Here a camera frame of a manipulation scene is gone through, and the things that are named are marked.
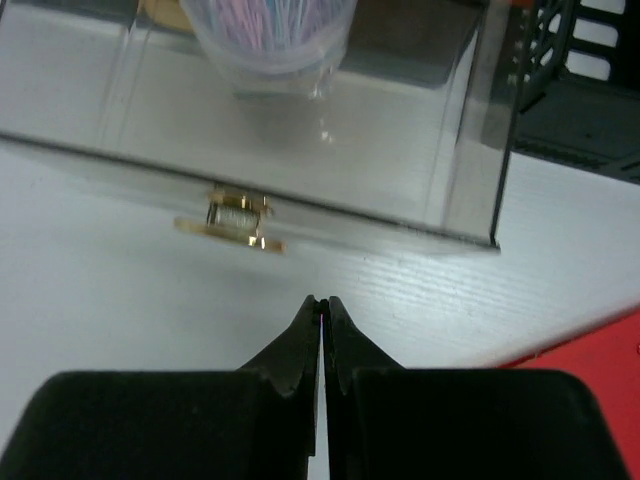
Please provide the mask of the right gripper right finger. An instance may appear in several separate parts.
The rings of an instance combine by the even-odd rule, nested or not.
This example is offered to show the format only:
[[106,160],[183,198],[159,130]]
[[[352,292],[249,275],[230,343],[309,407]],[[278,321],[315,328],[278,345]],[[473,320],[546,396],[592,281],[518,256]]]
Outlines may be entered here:
[[416,369],[323,307],[334,479],[626,479],[591,391],[557,370]]

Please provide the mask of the transparent grey drawer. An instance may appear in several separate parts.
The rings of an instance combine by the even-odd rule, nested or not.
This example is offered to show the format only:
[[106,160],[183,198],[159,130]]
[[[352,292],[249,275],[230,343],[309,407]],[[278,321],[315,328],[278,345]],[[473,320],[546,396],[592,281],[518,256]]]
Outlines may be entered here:
[[346,55],[309,99],[235,91],[181,2],[3,2],[2,143],[260,249],[497,249],[514,3],[355,1]]

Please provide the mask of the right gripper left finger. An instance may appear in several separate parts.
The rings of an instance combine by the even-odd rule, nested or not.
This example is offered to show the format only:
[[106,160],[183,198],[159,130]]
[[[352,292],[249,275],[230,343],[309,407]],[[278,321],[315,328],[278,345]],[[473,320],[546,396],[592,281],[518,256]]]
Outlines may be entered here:
[[316,450],[319,303],[235,370],[67,371],[26,405],[5,479],[304,479]]

